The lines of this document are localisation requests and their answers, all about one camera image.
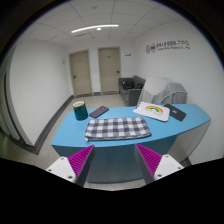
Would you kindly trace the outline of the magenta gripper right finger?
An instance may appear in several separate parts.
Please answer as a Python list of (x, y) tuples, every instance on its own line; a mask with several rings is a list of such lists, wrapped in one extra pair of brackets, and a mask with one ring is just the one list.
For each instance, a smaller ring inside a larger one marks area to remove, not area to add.
[(134, 154), (146, 184), (183, 169), (183, 166), (169, 154), (160, 155), (139, 144), (135, 145)]

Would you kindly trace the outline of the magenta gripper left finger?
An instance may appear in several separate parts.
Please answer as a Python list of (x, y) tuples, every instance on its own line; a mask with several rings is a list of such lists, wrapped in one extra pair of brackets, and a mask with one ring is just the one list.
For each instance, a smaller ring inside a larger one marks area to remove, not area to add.
[(58, 158), (46, 171), (83, 187), (94, 156), (95, 149), (91, 145), (69, 157)]

